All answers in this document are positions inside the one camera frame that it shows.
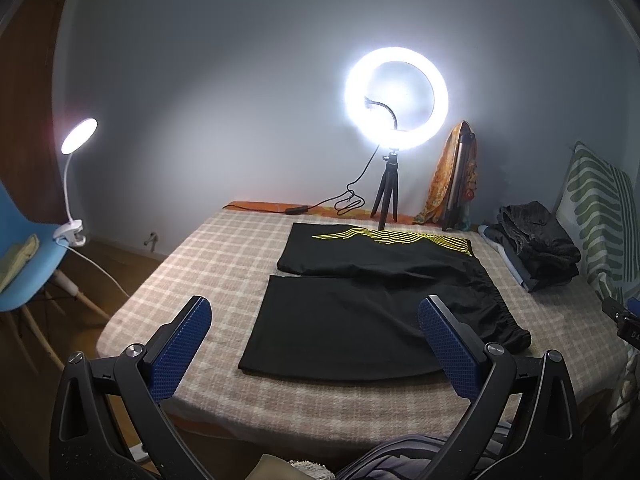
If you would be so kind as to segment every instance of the screw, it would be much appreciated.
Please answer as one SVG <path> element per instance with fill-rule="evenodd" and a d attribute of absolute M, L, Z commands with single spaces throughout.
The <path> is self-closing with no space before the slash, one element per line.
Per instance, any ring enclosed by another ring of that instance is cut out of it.
<path fill-rule="evenodd" d="M 555 363 L 559 363 L 560 361 L 562 361 L 562 354 L 558 350 L 549 350 L 546 355 L 548 355 L 549 359 L 551 359 Z"/>
<path fill-rule="evenodd" d="M 143 351 L 143 346 L 138 343 L 135 343 L 134 345 L 127 346 L 125 353 L 129 357 L 135 357 L 137 355 L 142 354 L 142 351 Z"/>
<path fill-rule="evenodd" d="M 486 349 L 489 352 L 489 354 L 493 354 L 493 355 L 502 355 L 502 354 L 504 354 L 504 348 L 502 348 L 500 345 L 498 345 L 498 343 L 489 343 L 486 346 Z"/>
<path fill-rule="evenodd" d="M 82 355 L 82 352 L 74 352 L 73 354 L 71 354 L 71 356 L 69 357 L 69 362 L 73 365 L 79 363 L 80 361 L 82 361 L 82 358 L 84 356 Z"/>

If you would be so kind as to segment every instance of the bed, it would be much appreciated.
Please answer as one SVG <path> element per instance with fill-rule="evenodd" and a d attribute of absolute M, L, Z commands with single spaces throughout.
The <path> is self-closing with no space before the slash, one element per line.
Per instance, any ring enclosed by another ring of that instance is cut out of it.
<path fill-rule="evenodd" d="M 238 369 L 268 277 L 282 274 L 276 261 L 293 222 L 377 228 L 376 222 L 353 218 L 222 210 L 191 234 L 113 316 L 97 343 L 98 354 L 118 355 L 132 342 L 145 342 L 199 294 L 209 299 L 213 322 L 174 397 L 163 405 L 177 425 L 327 457 L 401 434 L 449 433 L 468 401 L 456 396 L 443 373 L 386 383 L 312 384 L 250 376 Z M 392 223 L 386 228 L 440 232 Z M 625 368 L 625 346 L 581 276 L 567 286 L 528 294 L 478 234 L 454 235 L 471 240 L 514 318 L 530 331 L 530 354 L 555 348 L 565 357 L 578 403 L 615 385 Z M 511 399 L 505 417 L 515 407 L 516 399 Z"/>

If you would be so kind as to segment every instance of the green striped pillow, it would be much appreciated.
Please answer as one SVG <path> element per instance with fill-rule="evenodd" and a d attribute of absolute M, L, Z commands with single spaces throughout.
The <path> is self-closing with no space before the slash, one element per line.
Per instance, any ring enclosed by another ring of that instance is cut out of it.
<path fill-rule="evenodd" d="M 580 249 L 580 273 L 601 298 L 640 291 L 640 237 L 631 180 L 577 142 L 556 218 Z"/>

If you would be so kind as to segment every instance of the wooden chair leg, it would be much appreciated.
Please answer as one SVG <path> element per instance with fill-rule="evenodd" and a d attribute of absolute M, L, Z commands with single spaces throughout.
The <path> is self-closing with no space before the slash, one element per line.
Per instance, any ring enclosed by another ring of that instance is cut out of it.
<path fill-rule="evenodd" d="M 103 317 L 105 320 L 110 320 L 111 316 L 107 314 L 103 309 L 97 306 L 93 301 L 91 301 L 88 297 L 86 297 L 80 290 L 78 290 L 78 286 L 72 282 L 68 277 L 64 275 L 64 273 L 60 269 L 56 269 L 53 271 L 52 278 L 54 282 L 66 290 L 70 295 L 78 300 L 82 301 L 85 306 L 93 310 L 98 316 Z"/>
<path fill-rule="evenodd" d="M 51 358 L 51 360 L 56 364 L 56 366 L 60 370 L 63 370 L 65 365 L 62 364 L 62 361 L 60 360 L 58 355 L 55 353 L 54 349 L 51 348 L 49 341 L 47 341 L 47 338 L 44 337 L 44 334 L 40 331 L 40 327 L 36 323 L 36 320 L 33 319 L 33 316 L 31 315 L 29 308 L 26 305 L 23 305 L 20 307 L 20 310 L 23 312 L 24 318 L 27 320 L 27 324 L 29 325 L 29 328 L 31 328 L 33 335 L 36 336 L 36 339 L 42 345 L 42 347 L 44 348 L 44 351 Z"/>
<path fill-rule="evenodd" d="M 66 312 L 62 310 L 62 307 L 58 304 L 56 300 L 53 299 L 53 297 L 49 294 L 49 291 L 47 289 L 44 290 L 44 297 L 49 300 L 49 302 L 53 305 L 53 307 L 58 311 L 59 314 L 61 314 L 62 316 L 66 316 Z"/>
<path fill-rule="evenodd" d="M 78 290 L 78 293 L 76 294 L 76 298 L 78 298 L 78 300 L 82 301 L 87 307 L 89 307 L 96 314 L 98 314 L 98 316 L 103 317 L 107 321 L 111 319 L 111 316 L 109 316 L 109 314 L 107 314 L 103 309 L 101 309 L 99 306 L 97 306 L 93 301 L 91 301 L 88 297 L 86 297 L 79 290 Z"/>
<path fill-rule="evenodd" d="M 36 365 L 33 362 L 33 359 L 31 359 L 31 356 L 29 355 L 29 352 L 27 352 L 27 347 L 22 342 L 22 338 L 20 337 L 20 334 L 18 333 L 18 327 L 15 325 L 14 316 L 12 316 L 12 314 L 10 312 L 3 312 L 2 313 L 2 317 L 4 318 L 4 320 L 6 321 L 7 325 L 9 326 L 9 330 L 10 330 L 12 336 L 14 336 L 15 342 L 18 343 L 18 348 L 22 352 L 22 355 L 24 355 L 24 358 L 27 359 L 27 363 L 29 364 L 29 368 L 31 368 L 31 370 L 33 370 L 33 373 L 35 373 L 37 375 L 38 374 L 38 369 L 36 368 Z"/>

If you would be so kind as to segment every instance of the yellow cloth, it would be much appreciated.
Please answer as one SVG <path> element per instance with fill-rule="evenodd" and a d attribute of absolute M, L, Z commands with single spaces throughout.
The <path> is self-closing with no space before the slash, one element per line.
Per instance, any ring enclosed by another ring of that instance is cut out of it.
<path fill-rule="evenodd" d="M 5 290 L 18 272 L 33 258 L 38 250 L 40 241 L 36 235 L 31 235 L 23 244 L 13 244 L 0 258 L 0 292 Z"/>

